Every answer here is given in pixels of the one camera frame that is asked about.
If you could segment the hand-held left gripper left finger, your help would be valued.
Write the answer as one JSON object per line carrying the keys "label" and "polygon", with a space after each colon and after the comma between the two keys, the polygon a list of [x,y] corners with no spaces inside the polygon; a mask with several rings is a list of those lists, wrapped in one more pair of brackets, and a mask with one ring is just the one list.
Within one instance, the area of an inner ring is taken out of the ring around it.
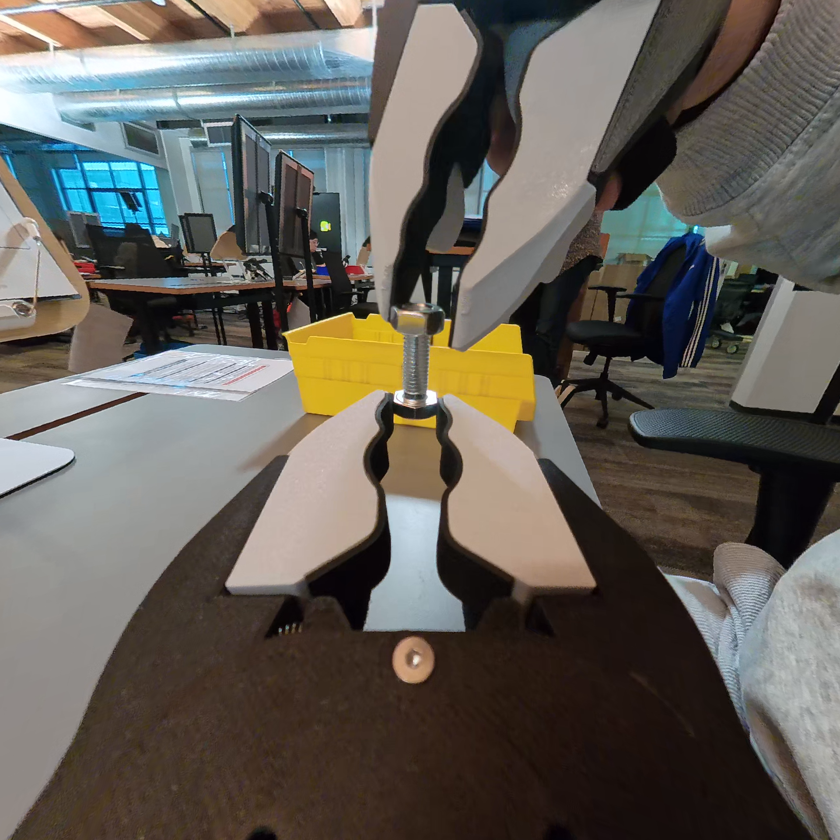
{"label": "hand-held left gripper left finger", "polygon": [[391,394],[374,391],[314,428],[289,453],[225,587],[296,595],[376,538],[384,493],[371,462],[391,435]]}

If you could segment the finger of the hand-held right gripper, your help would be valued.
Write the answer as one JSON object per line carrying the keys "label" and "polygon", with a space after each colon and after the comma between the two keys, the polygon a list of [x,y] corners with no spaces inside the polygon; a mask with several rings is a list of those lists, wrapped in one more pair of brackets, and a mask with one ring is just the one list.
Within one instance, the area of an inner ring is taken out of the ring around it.
{"label": "finger of the hand-held right gripper", "polygon": [[501,42],[482,2],[387,2],[371,79],[369,209],[380,312],[456,245],[490,145]]}
{"label": "finger of the hand-held right gripper", "polygon": [[458,279],[450,346],[484,338],[561,271],[592,217],[589,174],[659,2],[600,2],[542,40],[518,91],[518,146]]}

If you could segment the steel bolt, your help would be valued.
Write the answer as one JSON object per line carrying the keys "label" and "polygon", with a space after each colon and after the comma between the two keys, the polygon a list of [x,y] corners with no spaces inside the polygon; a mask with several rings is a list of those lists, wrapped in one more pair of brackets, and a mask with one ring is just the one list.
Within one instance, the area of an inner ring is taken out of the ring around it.
{"label": "steel bolt", "polygon": [[[426,337],[404,337],[403,336],[403,360],[402,360],[402,388],[407,392],[424,394],[426,391],[434,391],[429,386],[429,366],[431,339]],[[393,395],[394,413],[407,421],[421,422],[436,416],[438,410],[437,402],[424,406],[409,406],[395,401]]]}

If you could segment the grey desk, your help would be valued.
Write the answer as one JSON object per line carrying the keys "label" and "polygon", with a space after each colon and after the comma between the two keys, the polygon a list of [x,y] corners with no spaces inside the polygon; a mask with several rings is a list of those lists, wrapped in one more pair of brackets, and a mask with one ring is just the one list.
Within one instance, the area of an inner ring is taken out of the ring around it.
{"label": "grey desk", "polygon": [[[76,734],[113,648],[181,549],[327,417],[287,374],[241,402],[53,381],[2,395],[2,434],[75,461],[2,499],[1,834]],[[100,412],[82,410],[113,403]]]}

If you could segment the long wooden office desk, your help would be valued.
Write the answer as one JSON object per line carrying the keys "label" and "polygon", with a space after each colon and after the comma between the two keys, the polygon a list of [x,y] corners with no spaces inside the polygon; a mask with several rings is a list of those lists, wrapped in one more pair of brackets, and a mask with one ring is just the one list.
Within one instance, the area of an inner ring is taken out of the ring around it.
{"label": "long wooden office desk", "polygon": [[226,345],[223,312],[244,307],[250,345],[255,350],[285,349],[286,321],[278,328],[275,314],[288,315],[286,297],[303,290],[299,280],[283,280],[278,287],[268,280],[223,280],[220,277],[166,277],[87,280],[90,291],[100,291],[109,303],[126,309],[139,331],[140,351],[145,355],[162,352],[170,343],[167,316],[174,312],[211,312],[216,336]]}

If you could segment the person's right hand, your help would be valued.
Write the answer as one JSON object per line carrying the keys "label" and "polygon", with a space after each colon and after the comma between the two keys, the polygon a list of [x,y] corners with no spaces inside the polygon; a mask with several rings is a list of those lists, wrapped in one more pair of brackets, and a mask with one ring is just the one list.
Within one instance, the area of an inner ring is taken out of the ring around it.
{"label": "person's right hand", "polygon": [[742,73],[761,48],[779,12],[781,1],[731,1],[717,40],[682,98],[667,113],[679,115],[714,99]]}

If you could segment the yellow plastic bin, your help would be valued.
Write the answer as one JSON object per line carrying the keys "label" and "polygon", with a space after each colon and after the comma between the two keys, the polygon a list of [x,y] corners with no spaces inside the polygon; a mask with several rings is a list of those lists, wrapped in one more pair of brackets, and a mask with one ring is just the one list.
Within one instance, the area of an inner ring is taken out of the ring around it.
{"label": "yellow plastic bin", "polygon": [[[429,387],[454,395],[510,431],[536,411],[532,358],[515,324],[466,352],[448,347],[451,321],[434,336]],[[381,316],[344,313],[286,334],[305,412],[333,416],[375,391],[403,388],[403,337]]]}

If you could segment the black monitor on pole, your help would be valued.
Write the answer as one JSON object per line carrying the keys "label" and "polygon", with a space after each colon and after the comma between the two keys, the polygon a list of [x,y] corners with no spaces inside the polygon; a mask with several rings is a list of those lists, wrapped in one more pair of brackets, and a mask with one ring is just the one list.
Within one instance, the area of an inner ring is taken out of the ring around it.
{"label": "black monitor on pole", "polygon": [[275,221],[269,231],[275,235],[271,246],[277,292],[283,290],[286,259],[302,259],[306,279],[309,321],[318,320],[319,313],[314,296],[312,252],[310,247],[310,211],[313,196],[314,174],[288,152],[281,151],[276,158],[275,191],[272,208]]}
{"label": "black monitor on pole", "polygon": [[270,194],[272,163],[270,143],[244,117],[234,116],[231,129],[233,156],[234,224],[237,244],[246,259],[269,256],[274,285],[269,312],[264,315],[266,345],[278,350],[280,330],[286,328],[286,311],[282,297],[282,275],[278,249],[277,211]]}

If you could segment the laminated paper sheet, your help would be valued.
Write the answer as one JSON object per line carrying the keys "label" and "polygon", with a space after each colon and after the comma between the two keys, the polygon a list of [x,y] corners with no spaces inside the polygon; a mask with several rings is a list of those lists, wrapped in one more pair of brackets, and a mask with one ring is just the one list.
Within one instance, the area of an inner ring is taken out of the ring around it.
{"label": "laminated paper sheet", "polygon": [[72,376],[68,385],[240,403],[293,372],[290,360],[171,350]]}

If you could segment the blue jacket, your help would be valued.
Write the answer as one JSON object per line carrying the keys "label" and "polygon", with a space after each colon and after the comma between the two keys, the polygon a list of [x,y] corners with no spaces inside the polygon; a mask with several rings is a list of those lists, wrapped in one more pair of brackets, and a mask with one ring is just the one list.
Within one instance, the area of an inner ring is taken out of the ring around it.
{"label": "blue jacket", "polygon": [[663,379],[697,367],[718,302],[721,264],[707,251],[703,234],[671,238],[637,279],[636,295],[662,298],[659,326],[646,356],[663,369]]}

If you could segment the small black monitor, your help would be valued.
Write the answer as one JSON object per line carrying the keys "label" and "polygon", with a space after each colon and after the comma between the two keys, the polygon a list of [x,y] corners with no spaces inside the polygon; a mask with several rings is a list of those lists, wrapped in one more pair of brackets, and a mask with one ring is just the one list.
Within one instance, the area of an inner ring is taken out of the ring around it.
{"label": "small black monitor", "polygon": [[211,213],[184,213],[178,218],[183,250],[192,255],[209,255],[217,242],[214,216]]}

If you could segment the grey cardboard sheet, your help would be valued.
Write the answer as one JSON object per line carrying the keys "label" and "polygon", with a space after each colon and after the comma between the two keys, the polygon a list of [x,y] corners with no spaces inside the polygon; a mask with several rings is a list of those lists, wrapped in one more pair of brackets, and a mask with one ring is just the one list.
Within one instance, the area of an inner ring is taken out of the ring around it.
{"label": "grey cardboard sheet", "polygon": [[68,371],[81,374],[121,363],[132,325],[132,318],[91,304],[86,317],[74,328]]}

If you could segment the white monitor base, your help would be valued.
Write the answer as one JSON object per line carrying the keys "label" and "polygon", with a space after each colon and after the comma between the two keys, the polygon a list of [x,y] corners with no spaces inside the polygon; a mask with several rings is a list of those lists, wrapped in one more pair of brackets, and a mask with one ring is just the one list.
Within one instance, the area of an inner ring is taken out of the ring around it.
{"label": "white monitor base", "polygon": [[69,448],[1,438],[1,498],[56,474],[75,459]]}

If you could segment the blue-lit window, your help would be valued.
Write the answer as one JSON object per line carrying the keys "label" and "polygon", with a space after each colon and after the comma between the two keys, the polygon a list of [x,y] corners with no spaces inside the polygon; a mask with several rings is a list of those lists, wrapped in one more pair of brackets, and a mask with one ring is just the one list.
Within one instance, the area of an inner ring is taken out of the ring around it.
{"label": "blue-lit window", "polygon": [[59,158],[51,175],[68,212],[95,214],[105,228],[137,224],[155,235],[169,232],[158,171],[151,164],[71,153]]}

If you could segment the small silver ventilation duct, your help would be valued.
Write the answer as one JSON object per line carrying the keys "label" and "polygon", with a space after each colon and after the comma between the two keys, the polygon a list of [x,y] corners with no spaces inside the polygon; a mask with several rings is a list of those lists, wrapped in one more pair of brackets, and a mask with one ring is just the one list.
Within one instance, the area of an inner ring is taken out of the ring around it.
{"label": "small silver ventilation duct", "polygon": [[364,78],[281,85],[221,85],[56,93],[53,102],[72,123],[161,122],[245,117],[303,117],[367,113],[371,82]]}

